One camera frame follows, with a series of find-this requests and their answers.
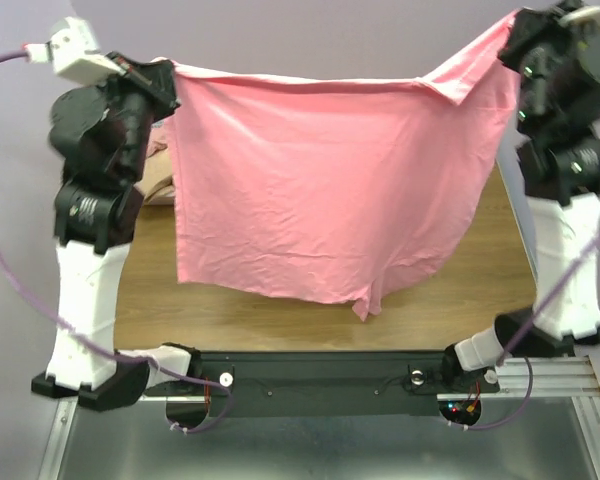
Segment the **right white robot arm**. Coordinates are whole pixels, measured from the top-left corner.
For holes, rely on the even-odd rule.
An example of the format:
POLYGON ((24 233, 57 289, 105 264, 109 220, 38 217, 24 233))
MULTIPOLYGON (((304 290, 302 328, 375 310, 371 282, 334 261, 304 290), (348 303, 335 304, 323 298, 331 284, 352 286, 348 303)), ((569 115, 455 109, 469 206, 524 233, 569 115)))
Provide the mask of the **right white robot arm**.
POLYGON ((600 5, 520 10, 498 57, 520 77, 516 153, 535 228, 536 298, 445 350, 440 378, 452 390, 507 357, 600 344, 600 5))

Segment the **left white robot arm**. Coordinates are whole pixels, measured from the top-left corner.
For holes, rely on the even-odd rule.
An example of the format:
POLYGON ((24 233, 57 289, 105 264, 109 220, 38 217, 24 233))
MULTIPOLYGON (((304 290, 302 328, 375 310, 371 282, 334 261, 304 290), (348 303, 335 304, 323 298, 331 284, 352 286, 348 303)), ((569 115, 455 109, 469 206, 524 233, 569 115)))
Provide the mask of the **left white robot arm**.
POLYGON ((51 108, 49 143, 63 158, 54 200, 61 325, 35 394, 74 397, 103 412, 135 404, 169 382, 179 393, 202 382, 197 350, 168 343, 118 352, 114 329, 118 288, 144 201, 138 190, 151 128, 178 108, 174 66, 137 63, 110 53, 89 68, 51 108))

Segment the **dusty pink t shirt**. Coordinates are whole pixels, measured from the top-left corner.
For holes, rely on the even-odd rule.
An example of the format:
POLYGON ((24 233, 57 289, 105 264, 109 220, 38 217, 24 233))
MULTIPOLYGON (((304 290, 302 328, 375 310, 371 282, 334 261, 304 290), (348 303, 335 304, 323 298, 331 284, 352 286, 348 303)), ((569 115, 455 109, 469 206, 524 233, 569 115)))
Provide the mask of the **dusty pink t shirt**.
POLYGON ((147 157, 151 157, 157 152, 167 148, 168 142, 165 121, 160 120, 151 126, 146 155, 147 157))

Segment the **aluminium frame rail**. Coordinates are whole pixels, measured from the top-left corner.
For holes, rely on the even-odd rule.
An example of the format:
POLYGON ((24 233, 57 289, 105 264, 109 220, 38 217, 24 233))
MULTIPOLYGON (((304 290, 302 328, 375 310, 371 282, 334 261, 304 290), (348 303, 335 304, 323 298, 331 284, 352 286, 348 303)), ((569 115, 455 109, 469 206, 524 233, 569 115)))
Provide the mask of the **aluminium frame rail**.
MULTIPOLYGON (((600 385, 587 357, 532 359, 532 398, 600 397, 600 385)), ((524 398, 529 371, 521 358, 511 358, 496 368, 499 396, 524 398)))

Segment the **beige t shirt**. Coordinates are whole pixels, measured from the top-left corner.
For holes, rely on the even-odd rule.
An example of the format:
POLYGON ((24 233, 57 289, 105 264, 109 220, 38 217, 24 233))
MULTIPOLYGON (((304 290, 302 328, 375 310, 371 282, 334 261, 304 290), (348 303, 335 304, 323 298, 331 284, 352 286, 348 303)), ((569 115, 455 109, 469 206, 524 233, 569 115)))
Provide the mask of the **beige t shirt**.
POLYGON ((174 204, 173 170, 167 149, 157 151, 146 159, 143 177, 136 188, 143 194, 145 205, 174 204))

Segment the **bright pink t shirt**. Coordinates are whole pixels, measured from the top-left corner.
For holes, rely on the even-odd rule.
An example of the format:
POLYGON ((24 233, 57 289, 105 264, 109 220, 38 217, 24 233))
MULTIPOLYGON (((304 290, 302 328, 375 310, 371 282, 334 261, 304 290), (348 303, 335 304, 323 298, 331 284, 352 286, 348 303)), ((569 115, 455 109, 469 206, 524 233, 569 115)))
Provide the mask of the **bright pink t shirt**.
POLYGON ((351 303, 435 274, 470 227, 516 106, 506 16, 430 73, 316 80, 179 64, 163 125, 177 275, 351 303))

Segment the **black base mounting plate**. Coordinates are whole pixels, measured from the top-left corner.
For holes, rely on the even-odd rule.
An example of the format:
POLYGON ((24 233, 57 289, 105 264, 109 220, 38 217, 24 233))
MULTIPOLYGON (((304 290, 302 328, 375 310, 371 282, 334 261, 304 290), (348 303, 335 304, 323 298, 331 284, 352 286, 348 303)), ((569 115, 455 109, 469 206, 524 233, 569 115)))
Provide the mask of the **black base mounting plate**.
POLYGON ((230 416, 436 416, 442 398, 496 393, 481 371, 442 380, 440 350, 202 352, 195 372, 233 377, 230 416))

